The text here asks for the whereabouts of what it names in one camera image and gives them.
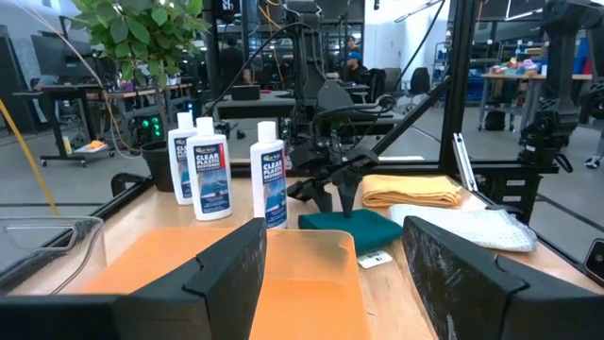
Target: small white label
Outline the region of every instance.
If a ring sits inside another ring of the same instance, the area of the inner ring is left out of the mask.
[[[503,196],[504,202],[520,202],[521,200],[521,196]]]
[[[357,262],[365,269],[375,267],[376,265],[385,264],[392,260],[392,256],[388,255],[388,253],[383,250],[370,251],[357,258]]]
[[[527,182],[523,179],[510,179],[506,182],[507,186],[525,186]]]

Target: yellow cable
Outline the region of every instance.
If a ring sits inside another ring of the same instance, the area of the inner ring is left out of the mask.
[[[262,7],[258,6],[258,9],[262,12],[262,15],[269,22],[268,29],[269,33],[273,35],[273,25],[275,25],[278,29],[281,29],[281,26],[278,25],[271,19],[271,11],[268,9],[268,5],[266,6],[266,12],[262,10]],[[279,64],[279,57],[277,55],[277,49],[273,46],[273,56],[275,56],[275,62],[277,63],[277,72],[279,73],[279,78],[281,79],[281,85],[285,88],[285,81],[283,80],[283,74],[281,73],[281,65]]]
[[[36,175],[36,178],[38,179],[38,183],[40,184],[42,191],[46,195],[46,200],[48,200],[48,204],[50,204],[50,209],[53,211],[53,215],[59,216],[59,210],[57,210],[55,201],[53,200],[53,197],[50,195],[50,191],[48,191],[48,188],[46,187],[46,183],[44,182],[44,179],[42,178],[40,169],[38,168],[38,165],[34,161],[33,156],[31,156],[31,152],[29,152],[29,148],[27,147],[27,144],[25,143],[25,140],[23,139],[21,132],[19,132],[19,129],[15,126],[15,123],[12,121],[12,117],[10,116],[10,114],[8,114],[7,108],[4,106],[4,102],[2,101],[2,99],[0,99],[0,111],[2,111],[2,114],[4,115],[4,118],[7,120],[7,123],[10,126],[10,129],[15,134],[15,137],[17,137],[17,141],[19,141],[19,144],[21,145],[21,148],[23,149],[23,152],[25,153],[27,160],[29,161],[29,165],[31,165],[31,169],[34,171],[34,174]]]

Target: black cable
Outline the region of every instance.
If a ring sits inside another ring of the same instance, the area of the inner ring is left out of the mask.
[[[398,86],[400,85],[400,81],[403,79],[403,76],[405,75],[405,72],[407,72],[407,70],[411,66],[411,63],[413,62],[413,60],[415,59],[415,57],[419,53],[419,50],[422,48],[422,46],[426,42],[426,39],[428,38],[428,35],[430,34],[430,31],[434,27],[434,24],[436,24],[436,20],[438,19],[438,15],[441,13],[441,9],[443,9],[443,5],[445,4],[445,1],[446,0],[443,0],[441,2],[441,5],[438,7],[438,10],[436,10],[436,14],[434,15],[434,19],[432,19],[432,22],[430,23],[430,26],[428,27],[428,31],[426,32],[426,35],[424,35],[424,38],[422,38],[422,41],[419,43],[419,46],[417,46],[417,49],[415,50],[415,52],[413,52],[413,55],[411,56],[411,59],[409,60],[409,62],[407,62],[407,65],[405,65],[405,68],[403,69],[403,72],[400,74],[400,77],[396,81],[396,83],[395,83],[395,85],[393,87],[393,91],[391,92],[391,94],[393,94],[396,91],[396,88],[398,88]]]
[[[308,25],[304,24],[304,23],[292,23],[289,25],[285,25],[282,28],[278,29],[275,33],[273,33],[270,37],[268,37],[268,39],[266,40],[266,42],[263,42],[262,45],[256,50],[256,52],[254,52],[254,54],[245,61],[245,63],[243,64],[242,68],[239,69],[239,72],[237,72],[237,75],[235,75],[235,77],[233,78],[233,80],[230,82],[230,84],[228,84],[228,86],[226,87],[226,89],[218,96],[218,98],[216,98],[214,100],[214,102],[211,104],[211,106],[204,112],[204,114],[202,114],[202,116],[207,116],[208,112],[213,112],[214,108],[216,107],[216,104],[218,104],[218,102],[220,102],[225,95],[227,95],[228,91],[230,91],[230,89],[233,87],[233,85],[235,85],[235,83],[237,82],[237,79],[239,78],[239,76],[241,75],[241,73],[243,72],[243,70],[245,70],[245,67],[247,67],[250,62],[252,62],[252,60],[258,55],[258,53],[260,53],[264,47],[266,47],[266,45],[268,45],[272,39],[274,39],[279,33],[281,33],[282,31],[286,30],[287,28],[291,28],[294,26],[303,26],[305,28],[311,29]]]

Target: metal rod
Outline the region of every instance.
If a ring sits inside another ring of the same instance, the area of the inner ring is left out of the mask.
[[[211,98],[217,98],[220,95],[220,63],[218,51],[218,30],[216,28],[216,15],[213,1],[205,0],[202,18],[210,24],[210,31],[206,33],[206,68],[208,70],[208,82],[210,83]]]
[[[451,86],[446,96],[439,169],[448,175],[457,172],[453,152],[453,133],[461,132],[467,93],[470,50],[474,39],[477,0],[457,1],[451,44]]]
[[[442,83],[438,84],[434,90],[427,96],[421,103],[419,103],[409,114],[403,118],[390,132],[388,132],[377,144],[371,149],[377,155],[384,152],[400,135],[402,135],[413,123],[415,123],[419,117],[421,117],[432,105],[434,105],[441,95],[445,94],[451,83],[451,77],[448,76],[443,80]]]
[[[242,44],[243,44],[243,62],[249,58],[249,1],[241,0],[242,9]]]

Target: plant pot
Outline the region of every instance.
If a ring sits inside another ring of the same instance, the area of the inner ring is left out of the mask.
[[[174,186],[170,175],[170,156],[165,141],[144,144],[141,147],[143,158],[147,162],[155,186],[164,193],[173,193]]]

